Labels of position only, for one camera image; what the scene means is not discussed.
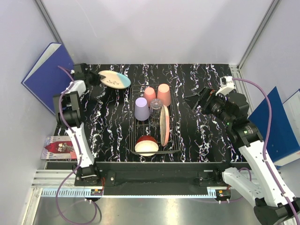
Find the red floral bowl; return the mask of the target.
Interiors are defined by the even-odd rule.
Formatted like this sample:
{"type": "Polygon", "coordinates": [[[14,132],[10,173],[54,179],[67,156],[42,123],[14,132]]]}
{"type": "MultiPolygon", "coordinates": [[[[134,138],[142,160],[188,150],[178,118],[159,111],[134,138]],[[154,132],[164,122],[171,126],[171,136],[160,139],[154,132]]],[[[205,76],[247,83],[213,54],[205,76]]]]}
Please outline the red floral bowl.
{"type": "Polygon", "coordinates": [[[144,157],[149,157],[158,152],[158,143],[150,135],[141,136],[135,144],[135,152],[144,157]]]}

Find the cream and blue plate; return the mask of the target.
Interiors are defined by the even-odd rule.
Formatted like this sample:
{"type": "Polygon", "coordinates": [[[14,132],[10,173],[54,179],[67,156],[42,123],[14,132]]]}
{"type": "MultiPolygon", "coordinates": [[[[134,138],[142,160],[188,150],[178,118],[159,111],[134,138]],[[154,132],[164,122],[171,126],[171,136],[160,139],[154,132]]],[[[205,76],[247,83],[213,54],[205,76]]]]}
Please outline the cream and blue plate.
{"type": "Polygon", "coordinates": [[[104,70],[100,71],[98,74],[100,75],[101,83],[110,88],[125,89],[131,85],[130,79],[121,73],[104,70]]]}

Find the cream and pink plate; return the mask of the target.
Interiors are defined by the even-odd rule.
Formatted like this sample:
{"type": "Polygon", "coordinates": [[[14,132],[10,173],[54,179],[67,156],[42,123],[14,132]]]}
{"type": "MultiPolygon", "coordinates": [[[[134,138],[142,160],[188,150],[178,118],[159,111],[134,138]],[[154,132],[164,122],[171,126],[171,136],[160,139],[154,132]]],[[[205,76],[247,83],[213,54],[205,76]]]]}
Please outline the cream and pink plate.
{"type": "Polygon", "coordinates": [[[169,140],[170,133],[170,116],[168,107],[162,105],[160,113],[160,139],[161,145],[166,146],[169,140]]]}

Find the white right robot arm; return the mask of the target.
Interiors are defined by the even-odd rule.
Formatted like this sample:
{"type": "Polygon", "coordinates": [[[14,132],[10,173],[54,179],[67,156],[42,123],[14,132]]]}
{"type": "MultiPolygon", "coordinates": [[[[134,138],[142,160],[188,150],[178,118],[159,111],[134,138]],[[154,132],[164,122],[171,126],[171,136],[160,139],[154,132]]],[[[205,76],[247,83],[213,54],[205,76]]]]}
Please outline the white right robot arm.
{"type": "Polygon", "coordinates": [[[246,97],[234,91],[225,95],[205,87],[195,95],[184,97],[184,100],[192,110],[212,114],[224,123],[233,147],[246,159],[259,185],[256,186],[231,165],[213,173],[214,183],[236,189],[253,206],[262,225],[297,219],[300,199],[285,184],[263,149],[265,142],[259,129],[248,120],[246,97]]]}

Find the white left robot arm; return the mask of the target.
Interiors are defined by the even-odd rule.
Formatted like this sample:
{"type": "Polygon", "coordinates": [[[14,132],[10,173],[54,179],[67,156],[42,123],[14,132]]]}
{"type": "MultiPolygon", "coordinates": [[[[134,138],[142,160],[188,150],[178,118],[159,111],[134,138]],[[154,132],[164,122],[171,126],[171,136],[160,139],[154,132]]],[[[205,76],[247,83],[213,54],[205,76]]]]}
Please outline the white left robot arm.
{"type": "Polygon", "coordinates": [[[56,121],[66,129],[76,153],[75,185],[96,186],[101,182],[101,174],[85,135],[80,97],[87,86],[98,86],[102,76],[92,72],[85,63],[76,64],[75,70],[68,70],[62,66],[58,68],[71,79],[64,91],[53,96],[53,105],[56,121]]]}

